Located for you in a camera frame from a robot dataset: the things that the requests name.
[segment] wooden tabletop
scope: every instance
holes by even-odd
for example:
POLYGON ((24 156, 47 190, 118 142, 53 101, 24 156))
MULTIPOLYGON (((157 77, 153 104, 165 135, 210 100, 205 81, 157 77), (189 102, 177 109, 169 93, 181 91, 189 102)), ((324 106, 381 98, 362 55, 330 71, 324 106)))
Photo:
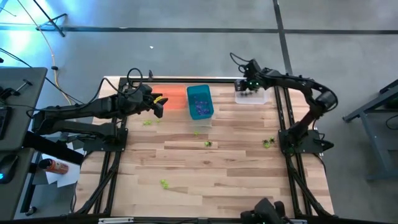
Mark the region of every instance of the wooden tabletop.
MULTIPOLYGON (((117 86, 120 77, 108 78, 117 86)), ((264 105, 238 105, 233 84, 209 86, 215 109, 211 119, 194 121, 188 108, 164 111, 159 123, 153 111, 128 117, 129 136, 119 166, 112 216, 238 218, 267 197, 272 203, 283 201, 287 215, 293 217, 285 159, 277 143, 280 127, 274 89, 268 90, 270 99, 264 105), (153 123, 144 126, 149 119, 153 123), (265 149, 262 140, 270 137, 277 142, 265 149), (205 147, 205 141, 213 145, 205 147), (162 188, 162 179, 169 183, 168 189, 162 188)), ((113 93, 104 83, 99 95, 113 93)), ((301 92, 292 90, 290 97, 298 121, 308 106, 301 92)), ((93 122, 108 120, 95 118, 93 122)), ((97 187, 103 157, 103 152, 92 153, 83 163, 76 210, 97 187)), ((333 213, 322 164, 311 154, 302 157, 308 188, 325 210, 333 213)), ((298 198, 304 212, 301 191, 298 198)))

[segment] floor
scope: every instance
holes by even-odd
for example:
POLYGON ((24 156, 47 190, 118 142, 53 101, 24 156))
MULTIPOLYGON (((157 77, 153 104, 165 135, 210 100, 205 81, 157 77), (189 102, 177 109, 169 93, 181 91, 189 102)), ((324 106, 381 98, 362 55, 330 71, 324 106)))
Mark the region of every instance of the floor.
MULTIPOLYGON (((66 12, 67 19, 59 22, 68 26, 278 28, 272 0, 38 2, 51 16, 66 12)), ((22 3, 37 22, 45 21, 32 1, 22 3)), ((398 29, 395 0, 280 0, 279 6, 285 29, 398 29)), ((1 11, 0 22, 31 24, 16 0, 8 0, 4 8, 16 17, 1 11)), ((285 71, 278 34, 68 32, 65 38, 56 32, 45 34, 60 67, 61 86, 81 101, 92 97, 101 77, 124 75, 131 67, 139 67, 144 74, 152 69, 155 75, 238 77, 229 52, 255 57, 263 67, 285 71)), ((398 35, 285 37, 294 74, 312 77, 339 96, 337 109, 317 123, 326 139, 335 143, 324 156, 335 213, 345 218, 398 222, 398 181, 365 180, 366 174, 377 169, 369 141, 359 121, 346 124, 341 120, 396 79, 398 35)), ((0 47, 32 66, 51 66, 50 52, 38 32, 0 30, 0 47)), ((5 66, 23 66, 3 58, 5 66)), ((66 103, 45 84, 39 108, 66 103)), ((33 217, 68 213, 71 197, 71 187, 38 187, 33 205, 39 211, 33 217)))

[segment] small green object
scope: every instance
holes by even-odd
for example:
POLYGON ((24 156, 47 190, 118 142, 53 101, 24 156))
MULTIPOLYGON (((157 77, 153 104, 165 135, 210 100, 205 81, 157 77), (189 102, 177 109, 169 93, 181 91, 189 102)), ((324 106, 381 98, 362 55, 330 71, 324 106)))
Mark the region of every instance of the small green object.
POLYGON ((151 125, 151 124, 152 124, 152 121, 151 121, 151 120, 144 121, 144 125, 145 125, 145 126, 151 125))
POLYGON ((165 179, 160 180, 160 184, 162 185, 163 189, 169 189, 169 183, 165 179))
POLYGON ((206 147, 210 147, 212 144, 213 144, 213 143, 212 143, 211 141, 205 142, 205 146, 206 146, 206 147))

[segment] white cable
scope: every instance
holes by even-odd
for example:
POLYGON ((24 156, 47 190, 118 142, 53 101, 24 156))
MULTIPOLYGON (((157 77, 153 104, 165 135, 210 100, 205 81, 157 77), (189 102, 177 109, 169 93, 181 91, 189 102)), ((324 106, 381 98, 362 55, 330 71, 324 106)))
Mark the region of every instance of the white cable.
MULTIPOLYGON (((34 19, 32 18, 32 16, 31 16, 31 15, 29 14, 29 12, 25 9, 24 5, 23 5, 19 0, 17 0, 17 1, 18 1, 18 3, 22 6, 22 8, 25 10, 26 14, 30 17, 30 19, 31 19, 32 22, 35 24, 35 26, 38 28, 38 30, 40 31, 40 33, 43 35, 43 38, 44 38, 45 42, 47 43, 47 46, 49 47, 50 52, 51 52, 52 66, 56 66, 56 65, 55 65, 54 52, 53 52, 53 50, 52 50, 52 48, 51 48, 51 45, 50 45, 49 41, 48 41, 47 38, 45 37, 45 35, 44 35, 42 29, 37 25, 36 21, 34 21, 34 19)), ((57 86, 58 88, 61 88, 60 85, 58 84, 58 73, 57 73, 57 71, 54 70, 54 69, 53 69, 53 71, 54 71, 54 80, 55 80, 55 84, 56 84, 56 86, 57 86)), ((72 102, 70 101, 69 97, 68 97, 67 95, 65 95, 64 93, 62 93, 62 95, 63 95, 63 97, 65 97, 65 99, 67 99, 69 105, 72 105, 72 102)))

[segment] blue plastic bin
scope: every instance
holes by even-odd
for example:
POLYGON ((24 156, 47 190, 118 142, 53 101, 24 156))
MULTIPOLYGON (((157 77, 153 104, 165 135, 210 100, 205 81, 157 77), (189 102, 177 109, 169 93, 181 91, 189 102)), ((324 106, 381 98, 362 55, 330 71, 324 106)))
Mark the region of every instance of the blue plastic bin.
POLYGON ((189 113, 192 119, 210 118, 214 113, 208 85, 190 86, 187 88, 189 113))

